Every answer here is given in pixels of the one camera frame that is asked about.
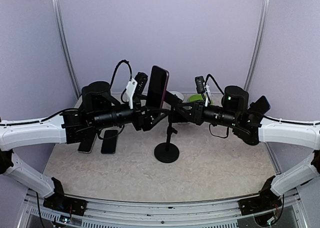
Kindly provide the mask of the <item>tall black clamp phone mount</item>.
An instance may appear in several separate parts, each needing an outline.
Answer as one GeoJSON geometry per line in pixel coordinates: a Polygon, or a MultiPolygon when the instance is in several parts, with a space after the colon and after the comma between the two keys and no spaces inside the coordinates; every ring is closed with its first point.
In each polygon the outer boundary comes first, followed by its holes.
{"type": "Polygon", "coordinates": [[[180,151],[176,145],[171,143],[172,134],[177,134],[178,131],[173,128],[173,119],[175,106],[183,102],[176,94],[166,91],[164,101],[171,107],[168,114],[168,127],[166,130],[166,142],[158,144],[154,149],[155,158],[161,163],[169,164],[175,162],[180,155],[180,151]]]}

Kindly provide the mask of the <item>phone with clear case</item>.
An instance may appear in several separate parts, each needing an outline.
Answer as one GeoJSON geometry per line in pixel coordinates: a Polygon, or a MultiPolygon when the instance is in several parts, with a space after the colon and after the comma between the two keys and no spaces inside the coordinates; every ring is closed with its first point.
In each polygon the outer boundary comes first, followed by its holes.
{"type": "Polygon", "coordinates": [[[92,136],[89,139],[86,139],[80,142],[77,151],[83,154],[90,154],[92,152],[93,146],[95,144],[97,136],[92,136]]]}

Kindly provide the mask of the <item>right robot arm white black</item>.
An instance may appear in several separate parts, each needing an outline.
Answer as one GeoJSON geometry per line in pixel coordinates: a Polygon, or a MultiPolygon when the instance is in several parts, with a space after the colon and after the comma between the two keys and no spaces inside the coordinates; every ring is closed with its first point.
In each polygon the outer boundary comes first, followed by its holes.
{"type": "Polygon", "coordinates": [[[260,210],[266,210],[277,197],[320,176],[320,123],[271,118],[265,115],[270,109],[265,96],[251,104],[248,99],[248,92],[230,85],[224,89],[221,106],[205,105],[203,101],[183,103],[177,97],[173,97],[172,106],[196,125],[206,122],[231,128],[235,136],[251,146],[274,142],[313,150],[303,161],[265,182],[255,204],[260,210]]]}

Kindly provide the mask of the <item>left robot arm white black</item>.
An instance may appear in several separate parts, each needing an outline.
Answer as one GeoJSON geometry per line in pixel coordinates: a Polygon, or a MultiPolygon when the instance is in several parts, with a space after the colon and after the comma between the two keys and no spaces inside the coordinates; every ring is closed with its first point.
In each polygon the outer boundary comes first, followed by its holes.
{"type": "Polygon", "coordinates": [[[95,81],[82,88],[79,108],[67,108],[47,118],[0,122],[0,173],[27,186],[63,211],[70,206],[62,184],[27,165],[14,148],[39,144],[74,144],[99,135],[103,129],[133,124],[151,130],[169,110],[141,106],[138,101],[121,104],[111,95],[110,84],[95,81]]]}

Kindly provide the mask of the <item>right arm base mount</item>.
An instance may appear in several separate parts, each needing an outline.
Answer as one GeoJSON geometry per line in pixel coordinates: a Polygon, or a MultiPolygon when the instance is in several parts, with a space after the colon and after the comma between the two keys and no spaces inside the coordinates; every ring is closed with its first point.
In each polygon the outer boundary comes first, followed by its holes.
{"type": "Polygon", "coordinates": [[[243,216],[271,210],[276,208],[276,206],[282,206],[283,202],[280,196],[271,191],[271,184],[275,177],[273,175],[265,181],[258,192],[258,196],[243,198],[238,201],[240,212],[243,216]]]}

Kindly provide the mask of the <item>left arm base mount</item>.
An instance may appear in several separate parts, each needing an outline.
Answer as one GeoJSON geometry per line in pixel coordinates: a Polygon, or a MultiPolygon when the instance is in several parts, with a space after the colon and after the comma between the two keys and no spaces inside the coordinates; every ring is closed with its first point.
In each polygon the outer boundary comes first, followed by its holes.
{"type": "Polygon", "coordinates": [[[87,207],[87,201],[84,199],[66,196],[62,183],[52,177],[53,181],[53,194],[44,198],[43,206],[55,211],[68,213],[71,215],[84,216],[87,207]]]}

